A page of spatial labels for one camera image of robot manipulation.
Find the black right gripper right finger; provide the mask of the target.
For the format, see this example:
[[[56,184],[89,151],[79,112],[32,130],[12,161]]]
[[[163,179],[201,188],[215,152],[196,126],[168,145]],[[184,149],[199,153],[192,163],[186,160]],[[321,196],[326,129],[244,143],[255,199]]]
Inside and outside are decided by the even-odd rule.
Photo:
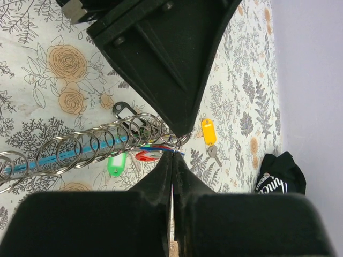
[[[217,193],[173,156],[180,256],[335,256],[314,206],[299,193]]]

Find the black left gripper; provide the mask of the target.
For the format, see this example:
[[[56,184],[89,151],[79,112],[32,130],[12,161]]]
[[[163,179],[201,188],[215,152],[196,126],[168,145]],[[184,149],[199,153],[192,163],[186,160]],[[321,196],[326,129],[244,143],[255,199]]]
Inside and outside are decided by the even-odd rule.
[[[119,20],[134,7],[150,4],[150,1],[57,1],[63,14],[72,24],[88,21],[99,21],[101,24],[110,24]]]

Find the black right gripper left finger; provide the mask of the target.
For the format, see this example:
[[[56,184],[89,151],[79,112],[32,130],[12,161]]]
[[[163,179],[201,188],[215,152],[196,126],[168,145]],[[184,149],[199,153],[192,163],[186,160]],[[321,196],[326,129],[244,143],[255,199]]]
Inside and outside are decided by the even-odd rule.
[[[18,207],[1,256],[168,256],[171,153],[127,191],[44,192]]]

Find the blue key tag with key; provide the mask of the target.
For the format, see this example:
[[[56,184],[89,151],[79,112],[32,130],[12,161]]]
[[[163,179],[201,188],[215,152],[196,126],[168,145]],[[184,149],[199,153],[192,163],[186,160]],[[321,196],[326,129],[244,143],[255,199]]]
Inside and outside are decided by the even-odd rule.
[[[179,153],[181,154],[183,157],[185,156],[185,154],[183,152],[180,151],[176,151],[175,149],[171,149],[169,147],[166,147],[164,145],[158,145],[157,147],[153,147],[153,146],[142,146],[139,148],[140,150],[145,150],[148,152],[152,152],[152,151],[163,151],[163,152],[172,152],[172,153]]]

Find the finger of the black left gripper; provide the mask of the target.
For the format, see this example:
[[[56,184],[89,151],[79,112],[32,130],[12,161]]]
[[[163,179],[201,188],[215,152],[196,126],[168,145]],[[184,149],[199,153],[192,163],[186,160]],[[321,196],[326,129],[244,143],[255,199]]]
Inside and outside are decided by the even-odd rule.
[[[123,1],[87,33],[110,66],[176,135],[192,131],[239,1]]]

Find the steel key holder with rings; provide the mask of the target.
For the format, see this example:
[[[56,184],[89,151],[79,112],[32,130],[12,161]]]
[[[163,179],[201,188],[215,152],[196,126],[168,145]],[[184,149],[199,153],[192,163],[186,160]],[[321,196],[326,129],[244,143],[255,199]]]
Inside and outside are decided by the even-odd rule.
[[[62,175],[147,146],[178,152],[189,139],[190,134],[176,136],[161,118],[149,113],[58,135],[44,143],[32,139],[28,153],[1,152],[1,192],[14,189],[25,179]]]

